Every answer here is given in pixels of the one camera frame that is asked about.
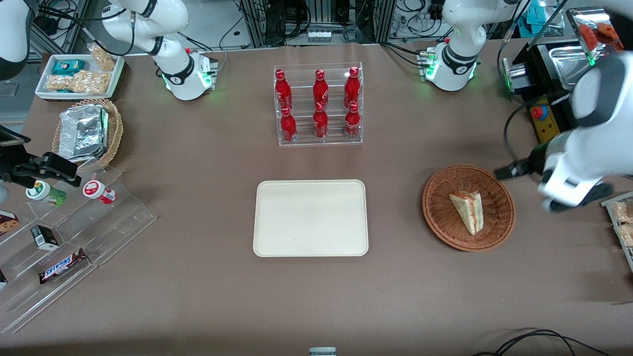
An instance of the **red emergency stop button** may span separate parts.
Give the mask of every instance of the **red emergency stop button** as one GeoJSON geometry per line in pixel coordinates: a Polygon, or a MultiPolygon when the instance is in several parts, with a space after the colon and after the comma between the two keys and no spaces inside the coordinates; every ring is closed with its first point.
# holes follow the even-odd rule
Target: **red emergency stop button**
{"type": "Polygon", "coordinates": [[[539,105],[532,108],[532,118],[543,121],[548,116],[548,108],[545,105],[539,105]]]}

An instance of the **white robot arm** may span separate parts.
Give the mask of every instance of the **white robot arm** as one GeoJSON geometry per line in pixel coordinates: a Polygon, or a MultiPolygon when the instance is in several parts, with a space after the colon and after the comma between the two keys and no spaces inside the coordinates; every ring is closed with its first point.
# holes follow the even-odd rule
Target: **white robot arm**
{"type": "Polygon", "coordinates": [[[520,1],[446,0],[442,18],[453,26],[454,34],[450,42],[427,49],[425,79],[445,91],[463,88],[486,43],[483,25],[510,20],[520,1]]]}
{"type": "Polygon", "coordinates": [[[132,42],[151,55],[163,72],[167,89],[181,100],[192,100],[215,86],[214,67],[208,57],[188,53],[174,36],[187,28],[189,13],[181,0],[110,0],[103,9],[108,33],[123,42],[132,42]]]}
{"type": "MultiPolygon", "coordinates": [[[[182,0],[112,0],[103,20],[112,37],[150,54],[163,72],[167,89],[181,100],[196,99],[215,86],[217,63],[188,53],[174,36],[189,23],[182,0]]],[[[27,63],[29,33],[38,12],[37,0],[0,0],[0,80],[14,77],[27,63]]]]}
{"type": "MultiPolygon", "coordinates": [[[[606,9],[633,19],[628,0],[602,0],[606,9]]],[[[608,175],[633,174],[633,51],[600,58],[570,95],[578,127],[563,132],[532,154],[496,170],[499,179],[542,174],[539,192],[552,212],[584,206],[613,194],[608,175]]]]}
{"type": "Polygon", "coordinates": [[[0,80],[15,77],[27,64],[36,0],[0,1],[0,80]]]}

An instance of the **metal tray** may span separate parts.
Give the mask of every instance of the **metal tray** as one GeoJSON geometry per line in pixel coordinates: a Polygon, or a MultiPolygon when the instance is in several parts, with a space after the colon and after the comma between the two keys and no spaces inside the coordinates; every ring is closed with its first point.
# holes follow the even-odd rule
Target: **metal tray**
{"type": "Polygon", "coordinates": [[[591,67],[581,46],[558,47],[549,50],[560,84],[571,91],[580,77],[591,67]]]}

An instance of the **snickers bar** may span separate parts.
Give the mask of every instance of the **snickers bar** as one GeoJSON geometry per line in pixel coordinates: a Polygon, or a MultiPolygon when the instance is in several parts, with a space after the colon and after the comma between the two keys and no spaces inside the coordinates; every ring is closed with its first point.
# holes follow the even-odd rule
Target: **snickers bar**
{"type": "Polygon", "coordinates": [[[39,274],[40,284],[44,284],[53,279],[53,277],[59,276],[66,272],[68,269],[76,265],[82,260],[85,260],[88,256],[84,253],[84,249],[80,248],[79,251],[75,251],[72,255],[59,261],[56,265],[47,269],[44,273],[39,274]]]}

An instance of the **red and white bottle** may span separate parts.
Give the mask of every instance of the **red and white bottle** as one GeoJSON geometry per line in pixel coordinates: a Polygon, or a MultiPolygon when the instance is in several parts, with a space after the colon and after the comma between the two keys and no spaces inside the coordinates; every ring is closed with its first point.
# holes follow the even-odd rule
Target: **red and white bottle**
{"type": "Polygon", "coordinates": [[[281,131],[285,142],[295,143],[297,141],[297,122],[290,115],[288,106],[281,108],[281,131]]]}
{"type": "Polygon", "coordinates": [[[358,103],[352,101],[349,104],[349,112],[345,115],[345,127],[343,134],[347,139],[354,139],[358,136],[358,126],[360,125],[360,114],[358,113],[358,103]]]}
{"type": "Polygon", "coordinates": [[[346,108],[349,108],[349,104],[352,101],[358,100],[358,95],[360,93],[360,80],[358,79],[358,67],[351,67],[349,69],[349,77],[347,82],[345,82],[345,97],[343,99],[343,105],[346,108]]]}
{"type": "Polygon", "coordinates": [[[327,136],[327,114],[323,103],[318,101],[315,103],[315,114],[312,115],[312,121],[315,124],[315,137],[324,139],[327,136]]]}
{"type": "Polygon", "coordinates": [[[90,199],[97,199],[104,204],[112,204],[116,199],[116,192],[99,181],[89,181],[84,185],[84,195],[90,199]]]}
{"type": "Polygon", "coordinates": [[[292,92],[290,90],[290,83],[288,83],[288,80],[285,78],[284,70],[276,70],[275,78],[277,79],[275,81],[275,93],[279,106],[288,106],[288,108],[292,110],[292,92]]]}
{"type": "Polygon", "coordinates": [[[312,93],[315,97],[315,103],[323,103],[323,106],[327,108],[328,101],[328,86],[325,82],[325,72],[322,69],[317,69],[315,73],[316,81],[312,87],[312,93]]]}

